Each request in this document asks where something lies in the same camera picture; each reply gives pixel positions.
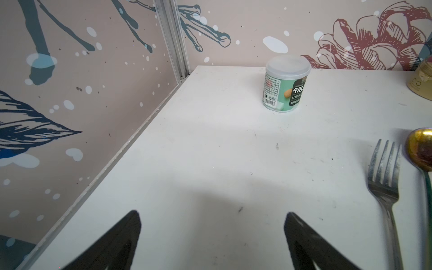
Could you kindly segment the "iridescent rainbow spoon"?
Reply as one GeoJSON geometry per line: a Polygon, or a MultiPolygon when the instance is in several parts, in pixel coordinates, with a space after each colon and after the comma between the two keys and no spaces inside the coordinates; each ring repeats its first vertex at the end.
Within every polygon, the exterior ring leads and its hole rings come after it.
{"type": "Polygon", "coordinates": [[[429,173],[432,172],[432,129],[419,128],[413,130],[405,142],[409,161],[416,166],[425,179],[427,206],[427,244],[426,269],[432,268],[432,183],[429,173]]]}

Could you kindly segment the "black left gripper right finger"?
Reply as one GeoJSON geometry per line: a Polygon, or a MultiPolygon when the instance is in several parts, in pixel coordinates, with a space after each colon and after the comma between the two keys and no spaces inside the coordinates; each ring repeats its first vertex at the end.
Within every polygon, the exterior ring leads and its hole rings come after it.
{"type": "Polygon", "coordinates": [[[297,214],[289,212],[284,223],[285,237],[296,270],[359,270],[297,214]]]}

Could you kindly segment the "silver fork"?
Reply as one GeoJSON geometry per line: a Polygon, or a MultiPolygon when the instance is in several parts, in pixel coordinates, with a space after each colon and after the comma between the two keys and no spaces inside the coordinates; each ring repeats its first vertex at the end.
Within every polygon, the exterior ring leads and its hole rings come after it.
{"type": "Polygon", "coordinates": [[[402,146],[396,142],[386,141],[384,149],[381,150],[381,142],[379,139],[371,157],[367,172],[367,188],[383,209],[390,267],[393,270],[402,270],[402,252],[392,209],[399,200],[402,146]]]}

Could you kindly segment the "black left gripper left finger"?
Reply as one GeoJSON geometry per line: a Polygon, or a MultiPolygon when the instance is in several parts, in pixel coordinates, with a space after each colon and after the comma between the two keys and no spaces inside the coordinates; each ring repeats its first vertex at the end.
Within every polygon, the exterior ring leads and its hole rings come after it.
{"type": "Polygon", "coordinates": [[[129,270],[140,233],[140,215],[137,211],[131,210],[64,269],[129,270]]]}

